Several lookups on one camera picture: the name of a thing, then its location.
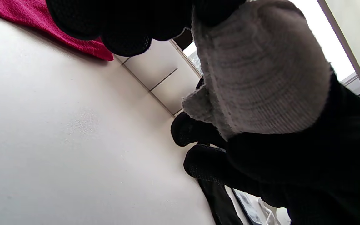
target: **black glove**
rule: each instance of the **black glove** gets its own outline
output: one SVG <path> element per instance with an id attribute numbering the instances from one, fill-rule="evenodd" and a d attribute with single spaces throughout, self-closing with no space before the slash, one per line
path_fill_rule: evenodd
<path id="1" fill-rule="evenodd" d="M 293 224 L 360 224 L 360 99 L 334 74 L 331 83 L 325 110 L 311 128 L 293 134 L 243 133 L 222 149 L 197 144 L 187 152 L 185 171 L 285 207 Z M 359 108 L 354 115 L 346 110 L 352 106 Z M 179 133 L 188 140 L 182 146 L 201 137 L 203 143 L 217 140 L 201 134 L 216 133 L 215 127 L 191 118 L 187 127 L 199 132 L 174 127 L 181 126 L 172 127 L 175 140 Z"/>
<path id="2" fill-rule="evenodd" d="M 131 57 L 191 28 L 193 5 L 208 26 L 227 19 L 245 0 L 46 0 L 56 25 L 80 40 L 101 37 L 112 53 Z"/>

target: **knit hat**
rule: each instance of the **knit hat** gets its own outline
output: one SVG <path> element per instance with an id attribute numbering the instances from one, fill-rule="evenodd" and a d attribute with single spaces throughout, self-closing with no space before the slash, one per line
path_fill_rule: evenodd
<path id="1" fill-rule="evenodd" d="M 329 92 L 330 64 L 293 3 L 246 2 L 215 27 L 195 14 L 192 32 L 205 84 L 183 101 L 190 117 L 213 124 L 226 140 L 314 124 Z"/>

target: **pink towel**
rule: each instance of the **pink towel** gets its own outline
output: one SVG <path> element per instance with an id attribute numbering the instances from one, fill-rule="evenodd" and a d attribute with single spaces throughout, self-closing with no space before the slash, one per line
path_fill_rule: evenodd
<path id="1" fill-rule="evenodd" d="M 83 41 L 63 33 L 47 9 L 45 0 L 0 0 L 0 17 L 50 34 L 60 42 L 104 60 L 113 60 L 112 53 L 99 40 Z"/>

